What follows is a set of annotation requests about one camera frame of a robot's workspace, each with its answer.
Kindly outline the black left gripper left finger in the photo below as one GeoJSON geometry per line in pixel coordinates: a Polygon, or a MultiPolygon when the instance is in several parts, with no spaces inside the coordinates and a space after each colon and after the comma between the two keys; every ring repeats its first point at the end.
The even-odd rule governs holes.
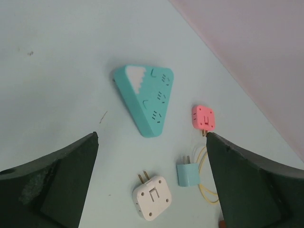
{"type": "Polygon", "coordinates": [[[77,228],[98,153],[90,133],[69,146],[0,172],[2,228],[77,228]]]}

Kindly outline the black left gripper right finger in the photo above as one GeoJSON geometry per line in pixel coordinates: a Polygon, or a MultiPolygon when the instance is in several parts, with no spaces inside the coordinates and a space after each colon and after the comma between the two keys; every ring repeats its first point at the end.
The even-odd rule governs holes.
{"type": "Polygon", "coordinates": [[[302,228],[304,171],[243,149],[216,133],[207,152],[228,228],[302,228]]]}

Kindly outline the white square plug adapter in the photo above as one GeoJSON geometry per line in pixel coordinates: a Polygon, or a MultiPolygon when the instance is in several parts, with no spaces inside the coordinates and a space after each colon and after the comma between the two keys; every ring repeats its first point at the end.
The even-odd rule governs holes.
{"type": "Polygon", "coordinates": [[[171,191],[163,176],[150,177],[146,171],[143,174],[146,179],[138,175],[141,185],[133,190],[132,199],[139,215],[153,221],[171,205],[171,191]]]}

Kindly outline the teal triangular power strip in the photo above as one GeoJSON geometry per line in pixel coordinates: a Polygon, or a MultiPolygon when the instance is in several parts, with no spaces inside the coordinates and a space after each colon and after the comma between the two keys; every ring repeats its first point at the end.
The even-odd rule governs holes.
{"type": "Polygon", "coordinates": [[[114,81],[143,137],[160,136],[168,109],[174,73],[165,67],[125,65],[114,81]]]}

